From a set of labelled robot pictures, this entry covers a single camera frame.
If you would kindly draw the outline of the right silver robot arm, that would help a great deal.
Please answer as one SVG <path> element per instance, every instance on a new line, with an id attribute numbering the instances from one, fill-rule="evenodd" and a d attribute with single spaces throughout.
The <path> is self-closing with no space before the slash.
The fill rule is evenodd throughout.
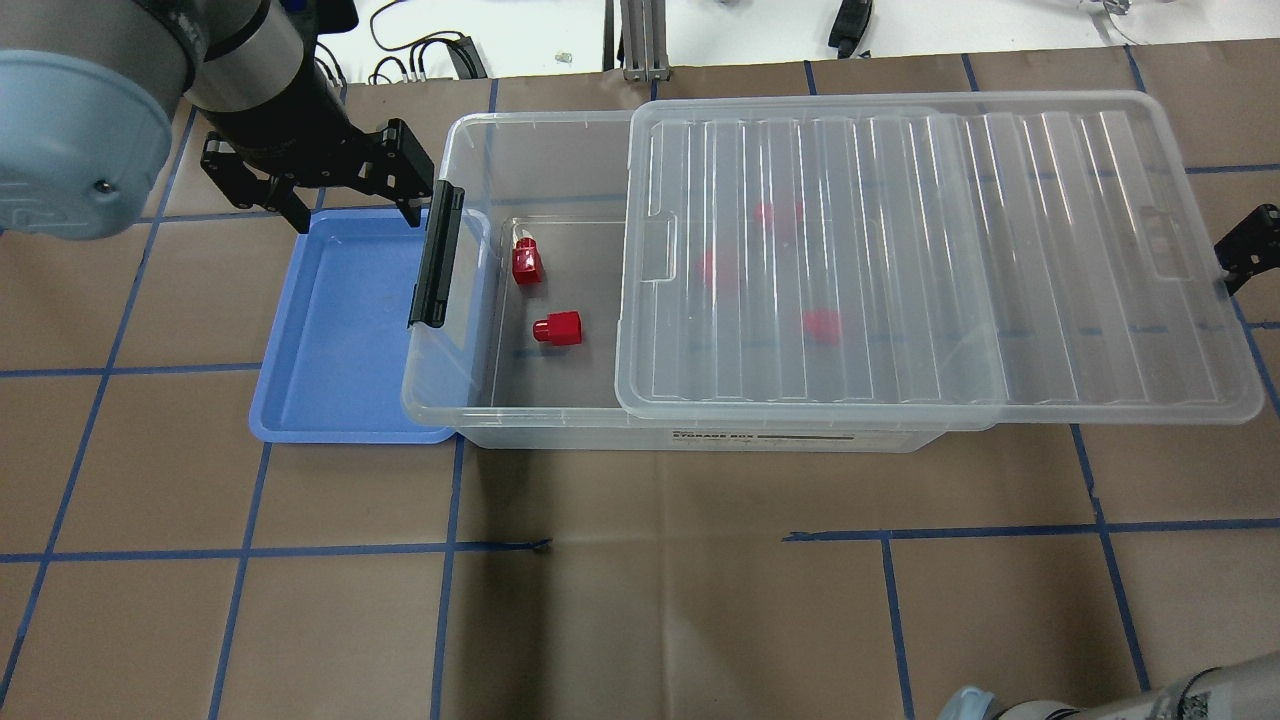
<path id="1" fill-rule="evenodd" d="M 1234 295 L 1245 282 L 1277 268 L 1277 205 L 1262 204 L 1213 247 Z M 955 691 L 938 719 L 1276 719 L 1277 651 L 1238 664 L 1202 667 L 1144 692 L 1092 705 L 1056 698 L 1012 701 L 975 685 Z"/>

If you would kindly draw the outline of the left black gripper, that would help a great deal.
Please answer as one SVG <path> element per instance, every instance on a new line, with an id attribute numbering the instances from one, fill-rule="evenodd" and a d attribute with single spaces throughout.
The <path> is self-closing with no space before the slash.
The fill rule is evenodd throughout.
<path id="1" fill-rule="evenodd" d="M 321 70 L 298 70 L 255 108 L 204 115 L 212 132 L 200 167 L 233 206 L 274 213 L 305 234 L 311 210 L 296 187 L 349 187 L 394 204 L 410 227 L 422 227 L 433 159 L 401 118 L 365 136 Z"/>

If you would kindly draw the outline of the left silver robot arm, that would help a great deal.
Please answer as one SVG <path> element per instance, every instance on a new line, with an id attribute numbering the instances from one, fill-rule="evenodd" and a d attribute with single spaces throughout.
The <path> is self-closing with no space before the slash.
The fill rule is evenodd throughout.
<path id="1" fill-rule="evenodd" d="M 311 222 L 298 190 L 392 201 L 410 225 L 433 160 L 410 127 L 355 126 L 315 60 L 358 24 L 351 1 L 5 1 L 3 228 L 100 240 L 143 213 L 187 101 L 200 165 L 236 208 Z"/>

